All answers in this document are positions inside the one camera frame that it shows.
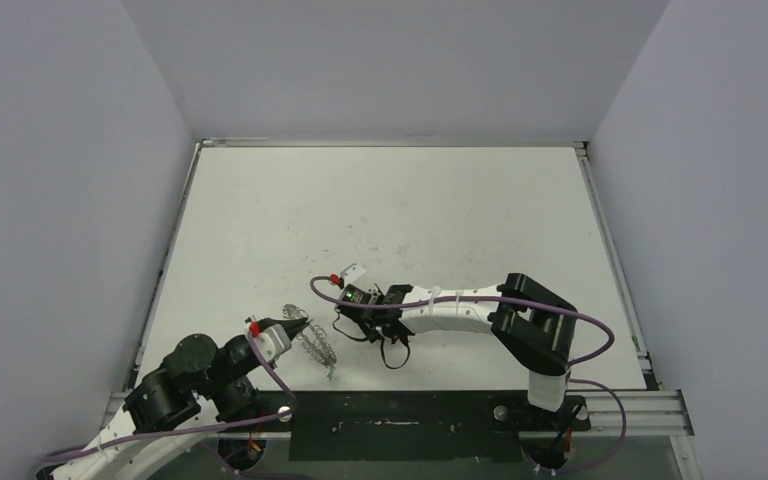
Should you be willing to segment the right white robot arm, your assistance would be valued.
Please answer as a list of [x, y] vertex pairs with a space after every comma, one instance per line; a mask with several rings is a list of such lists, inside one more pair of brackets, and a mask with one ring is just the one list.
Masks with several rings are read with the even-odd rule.
[[429, 332], [492, 335], [528, 370], [528, 421], [548, 429], [564, 417], [576, 324], [566, 313], [576, 308], [532, 278], [510, 273], [504, 282], [484, 288], [396, 284], [386, 291], [364, 290], [336, 275], [331, 279], [341, 288], [336, 310], [366, 340], [407, 346], [411, 337]]

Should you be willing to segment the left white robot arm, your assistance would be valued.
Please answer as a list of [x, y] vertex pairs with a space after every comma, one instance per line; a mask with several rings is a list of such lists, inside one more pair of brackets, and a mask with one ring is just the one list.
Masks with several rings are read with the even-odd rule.
[[[89, 444], [45, 455], [37, 478], [145, 479], [212, 433], [289, 417], [298, 401], [275, 362], [309, 324], [306, 317], [249, 319], [245, 332], [223, 346], [204, 333], [184, 337]], [[263, 407], [248, 378], [258, 368], [287, 395], [287, 408]]]

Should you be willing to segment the silver keyring disc with rings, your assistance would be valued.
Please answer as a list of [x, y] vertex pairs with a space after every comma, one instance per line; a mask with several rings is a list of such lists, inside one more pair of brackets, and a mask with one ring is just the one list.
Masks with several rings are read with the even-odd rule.
[[323, 367], [333, 371], [337, 364], [337, 355], [327, 341], [327, 333], [318, 324], [313, 323], [308, 313], [294, 304], [284, 304], [282, 315], [285, 320], [303, 320], [307, 324], [296, 335], [302, 348], [311, 358]]

